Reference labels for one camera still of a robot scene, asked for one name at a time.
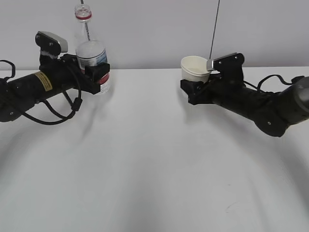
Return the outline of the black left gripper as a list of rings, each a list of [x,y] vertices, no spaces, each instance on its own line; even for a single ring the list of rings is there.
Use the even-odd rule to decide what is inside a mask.
[[[83,73],[75,55],[64,54],[59,60],[73,76],[75,89],[95,95],[100,92],[99,84],[105,84],[109,80],[109,63],[103,62],[98,66],[86,66],[85,73]]]

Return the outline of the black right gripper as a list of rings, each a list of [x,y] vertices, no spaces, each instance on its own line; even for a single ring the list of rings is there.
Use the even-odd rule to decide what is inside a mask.
[[[210,74],[207,82],[181,80],[181,89],[188,95],[188,102],[192,105],[214,104],[216,98],[224,98],[234,90],[244,87],[244,82],[226,80],[220,73]]]

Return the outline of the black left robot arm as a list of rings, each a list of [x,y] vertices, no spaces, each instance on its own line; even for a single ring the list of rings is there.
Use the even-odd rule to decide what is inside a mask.
[[[99,93],[99,80],[110,71],[106,62],[87,67],[85,72],[79,68],[77,57],[65,54],[60,58],[40,56],[39,71],[9,80],[0,80],[0,120],[10,122],[20,116],[42,125],[57,125],[71,119],[82,104],[82,93]],[[71,106],[68,116],[63,116],[52,108],[49,98],[63,94]],[[46,122],[27,114],[38,103],[44,103],[57,117],[58,121]]]

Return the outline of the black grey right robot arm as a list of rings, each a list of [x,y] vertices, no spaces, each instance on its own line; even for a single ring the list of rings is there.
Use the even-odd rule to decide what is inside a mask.
[[[255,123],[265,134],[282,137],[286,130],[309,118],[309,79],[298,76],[282,92],[246,87],[243,75],[210,75],[207,82],[181,80],[192,105],[216,104]]]

